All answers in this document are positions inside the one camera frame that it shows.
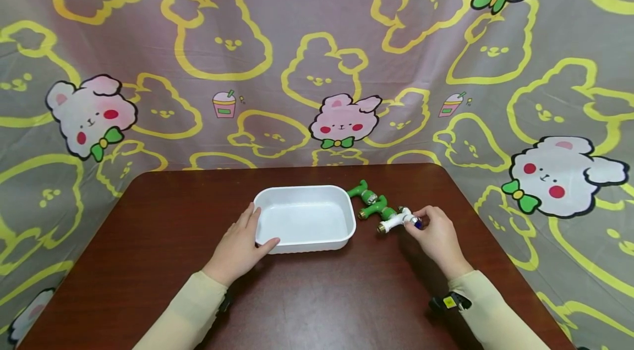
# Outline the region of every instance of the yellow tag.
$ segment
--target yellow tag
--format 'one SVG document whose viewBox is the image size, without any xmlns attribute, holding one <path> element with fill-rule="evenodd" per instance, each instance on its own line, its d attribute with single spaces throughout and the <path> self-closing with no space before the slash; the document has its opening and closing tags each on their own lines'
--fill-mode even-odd
<svg viewBox="0 0 634 350">
<path fill-rule="evenodd" d="M 455 301 L 452 297 L 450 297 L 450 296 L 447 296 L 447 297 L 446 297 L 445 299 L 443 299 L 442 301 L 445 303 L 445 306 L 446 306 L 448 309 L 455 308 L 455 307 L 457 307 L 457 306 L 458 306 L 458 305 L 456 304 L 456 301 Z"/>
</svg>

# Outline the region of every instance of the left hand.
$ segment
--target left hand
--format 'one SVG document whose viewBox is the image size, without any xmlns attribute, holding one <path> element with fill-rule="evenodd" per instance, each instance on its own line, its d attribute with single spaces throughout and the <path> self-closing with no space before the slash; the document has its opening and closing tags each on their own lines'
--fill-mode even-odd
<svg viewBox="0 0 634 350">
<path fill-rule="evenodd" d="M 260 212 L 259 207 L 254 211 L 254 204 L 249 203 L 238 221 L 222 236 L 214 255 L 202 269 L 204 274 L 229 287 L 278 245 L 280 239 L 271 238 L 259 248 L 255 247 L 255 230 L 258 228 Z"/>
</svg>

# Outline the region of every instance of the fabric backdrop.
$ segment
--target fabric backdrop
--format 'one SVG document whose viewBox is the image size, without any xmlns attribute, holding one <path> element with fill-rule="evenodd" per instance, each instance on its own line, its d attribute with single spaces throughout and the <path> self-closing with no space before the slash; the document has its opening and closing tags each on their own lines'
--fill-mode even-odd
<svg viewBox="0 0 634 350">
<path fill-rule="evenodd" d="M 634 347 L 634 0 L 0 8 L 0 349 L 142 172 L 412 162 L 576 346 Z"/>
</svg>

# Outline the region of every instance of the white pipe fitting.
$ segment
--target white pipe fitting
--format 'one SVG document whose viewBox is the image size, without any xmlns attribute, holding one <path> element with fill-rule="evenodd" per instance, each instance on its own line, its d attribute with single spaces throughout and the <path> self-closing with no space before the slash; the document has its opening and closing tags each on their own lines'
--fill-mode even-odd
<svg viewBox="0 0 634 350">
<path fill-rule="evenodd" d="M 381 222 L 376 230 L 381 234 L 385 234 L 388 233 L 389 230 L 396 228 L 396 226 L 403 225 L 406 221 L 416 225 L 417 222 L 420 222 L 420 219 L 413 215 L 409 208 L 403 207 L 401 208 L 400 214 L 396 214 L 391 219 Z"/>
</svg>

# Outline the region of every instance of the green pipe fitting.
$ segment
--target green pipe fitting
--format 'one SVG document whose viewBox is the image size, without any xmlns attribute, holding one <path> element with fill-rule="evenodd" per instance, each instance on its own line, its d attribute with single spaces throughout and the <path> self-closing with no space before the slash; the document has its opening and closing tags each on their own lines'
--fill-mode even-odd
<svg viewBox="0 0 634 350">
<path fill-rule="evenodd" d="M 387 199 L 385 199 L 385 196 L 380 195 L 375 204 L 372 204 L 370 205 L 370 207 L 363 208 L 359 211 L 359 219 L 367 220 L 370 215 L 376 212 L 383 211 L 384 208 L 387 208 Z"/>
<path fill-rule="evenodd" d="M 362 179 L 357 187 L 350 189 L 347 193 L 350 198 L 353 198 L 355 196 L 360 196 L 366 190 L 368 190 L 368 183 L 365 179 Z"/>
<path fill-rule="evenodd" d="M 365 203 L 366 205 L 375 204 L 378 198 L 379 196 L 377 196 L 376 193 L 371 191 L 370 189 L 364 190 L 360 195 L 360 199 L 362 199 L 363 203 Z"/>
<path fill-rule="evenodd" d="M 360 196 L 360 199 L 362 199 L 363 203 L 366 205 L 372 205 L 376 202 L 376 199 L 378 199 L 376 193 L 368 189 L 368 183 L 365 179 L 360 180 L 359 185 L 354 189 L 347 191 L 347 193 L 350 198 Z"/>
<path fill-rule="evenodd" d="M 396 215 L 396 211 L 393 208 L 386 207 L 381 210 L 380 214 L 382 221 L 389 221 Z"/>
</svg>

